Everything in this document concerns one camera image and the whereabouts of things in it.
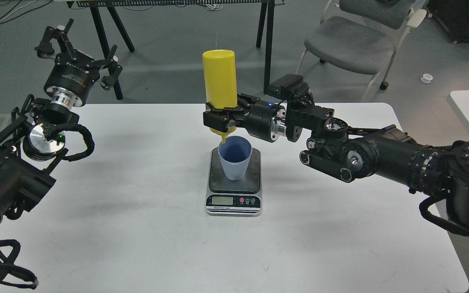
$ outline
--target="chair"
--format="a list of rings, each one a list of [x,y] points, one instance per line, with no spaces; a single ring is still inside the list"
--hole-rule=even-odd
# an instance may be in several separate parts
[[[384,26],[397,30],[406,26],[399,41],[383,32],[352,22],[340,16],[325,20],[325,15],[333,0],[325,6],[322,19],[316,30],[305,39],[305,51],[301,55],[296,74],[305,58],[307,51],[320,59],[320,63],[331,63],[339,68],[359,74],[370,74],[361,101],[366,97],[370,87],[378,75],[388,65],[387,71],[379,87],[386,90],[386,78],[396,53],[410,28],[416,28],[426,16],[424,9],[414,11],[415,0],[340,0],[342,11],[366,17]]]

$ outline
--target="yellow bottle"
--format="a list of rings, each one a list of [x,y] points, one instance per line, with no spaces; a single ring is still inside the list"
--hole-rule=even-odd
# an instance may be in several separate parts
[[[232,50],[209,50],[202,54],[202,61],[207,102],[216,109],[236,107],[235,53]],[[235,131],[236,127],[230,127],[227,132],[213,128],[210,130],[222,136],[222,142],[225,143],[227,135]]]

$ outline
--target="blue cup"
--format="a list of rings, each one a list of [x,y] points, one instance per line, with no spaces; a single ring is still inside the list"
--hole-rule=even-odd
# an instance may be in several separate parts
[[[232,181],[238,181],[244,177],[251,154],[253,154],[251,143],[240,136],[229,136],[225,143],[218,145],[218,155],[224,174]]]

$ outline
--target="gray floor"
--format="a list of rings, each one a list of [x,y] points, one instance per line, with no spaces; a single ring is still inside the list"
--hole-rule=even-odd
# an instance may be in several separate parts
[[[319,22],[325,4],[325,0],[302,0],[276,7],[271,80],[294,72],[303,40]],[[0,15],[9,8],[0,7]],[[96,86],[89,103],[203,103],[201,55],[214,48],[235,51],[238,91],[264,98],[264,50],[254,46],[258,4],[225,5],[216,12],[199,6],[118,11],[136,47],[133,54],[107,11],[102,10],[102,15],[110,43],[119,46],[125,98],[116,101],[113,91]],[[46,26],[65,24],[70,17],[75,19],[69,33],[74,48],[101,58],[88,9],[69,9],[64,3],[54,2],[0,26],[0,114],[21,106],[28,93],[46,97],[42,88],[53,63],[37,58],[33,48]],[[424,73],[432,74],[434,81],[423,84],[419,78]],[[322,66],[313,55],[305,58],[300,74],[317,102],[358,102],[370,78],[329,64]],[[406,37],[388,81],[387,91],[379,91],[379,84],[375,85],[367,100],[390,104],[402,128],[419,143],[449,145],[455,140],[469,140],[447,102],[451,91],[469,90],[469,44],[451,44],[434,19],[425,19]],[[4,123],[1,115],[0,127]],[[469,238],[450,237],[469,279]]]

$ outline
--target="chair wheel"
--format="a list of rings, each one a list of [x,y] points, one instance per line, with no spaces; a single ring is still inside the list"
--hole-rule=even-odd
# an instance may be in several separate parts
[[[381,85],[379,86],[379,89],[384,91],[388,88],[388,83],[386,81],[383,81]]]

